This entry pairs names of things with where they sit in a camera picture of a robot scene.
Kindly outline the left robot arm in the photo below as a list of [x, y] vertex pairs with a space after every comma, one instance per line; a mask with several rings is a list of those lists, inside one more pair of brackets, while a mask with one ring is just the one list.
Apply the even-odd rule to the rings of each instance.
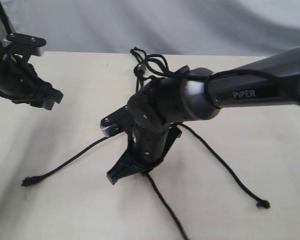
[[47, 41], [16, 32], [8, 34], [5, 41], [7, 45], [0, 41], [0, 97], [49, 111], [55, 103], [60, 104], [63, 93], [42, 80], [28, 62], [31, 56], [43, 55]]

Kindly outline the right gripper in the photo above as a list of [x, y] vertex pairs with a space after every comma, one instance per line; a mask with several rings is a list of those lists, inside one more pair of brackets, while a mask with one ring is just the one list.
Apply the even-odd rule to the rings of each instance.
[[146, 175], [165, 159], [182, 131], [177, 126], [164, 126], [154, 133], [140, 126], [133, 126], [128, 134], [127, 149], [106, 173], [112, 185], [132, 175]]

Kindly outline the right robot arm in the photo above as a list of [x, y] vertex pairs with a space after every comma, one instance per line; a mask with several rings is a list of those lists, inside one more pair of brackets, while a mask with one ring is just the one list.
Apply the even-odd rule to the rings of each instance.
[[223, 72], [163, 71], [101, 120], [105, 136], [128, 136], [106, 176], [115, 184], [156, 168], [181, 134], [177, 123], [210, 120], [223, 108], [280, 105], [300, 106], [300, 47]]

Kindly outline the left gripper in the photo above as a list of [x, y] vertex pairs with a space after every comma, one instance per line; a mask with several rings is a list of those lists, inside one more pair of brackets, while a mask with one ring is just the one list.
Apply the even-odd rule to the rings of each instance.
[[42, 80], [27, 60], [8, 51], [0, 52], [0, 97], [14, 104], [28, 104], [51, 110], [60, 104], [63, 93]]

